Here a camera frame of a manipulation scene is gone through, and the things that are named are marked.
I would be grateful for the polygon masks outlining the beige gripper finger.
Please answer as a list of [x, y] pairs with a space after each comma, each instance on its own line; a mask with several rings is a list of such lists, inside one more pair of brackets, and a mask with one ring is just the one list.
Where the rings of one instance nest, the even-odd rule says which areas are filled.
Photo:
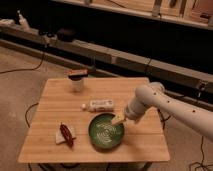
[[123, 113], [117, 114], [111, 120], [112, 125], [118, 125], [126, 121], [126, 116]]

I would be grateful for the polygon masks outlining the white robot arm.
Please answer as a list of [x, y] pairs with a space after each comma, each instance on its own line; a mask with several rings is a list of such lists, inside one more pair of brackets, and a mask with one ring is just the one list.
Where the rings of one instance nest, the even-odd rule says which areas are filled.
[[139, 85], [134, 98], [111, 123], [117, 125], [126, 119], [140, 120], [151, 107], [167, 112], [213, 142], [213, 112], [167, 96], [164, 86], [159, 82]]

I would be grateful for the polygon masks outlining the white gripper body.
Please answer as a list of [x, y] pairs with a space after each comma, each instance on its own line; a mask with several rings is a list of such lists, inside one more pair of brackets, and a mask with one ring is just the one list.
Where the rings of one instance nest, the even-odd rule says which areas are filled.
[[138, 122], [147, 109], [148, 107], [146, 105], [140, 102], [137, 98], [133, 98], [124, 108], [124, 115], [129, 120]]

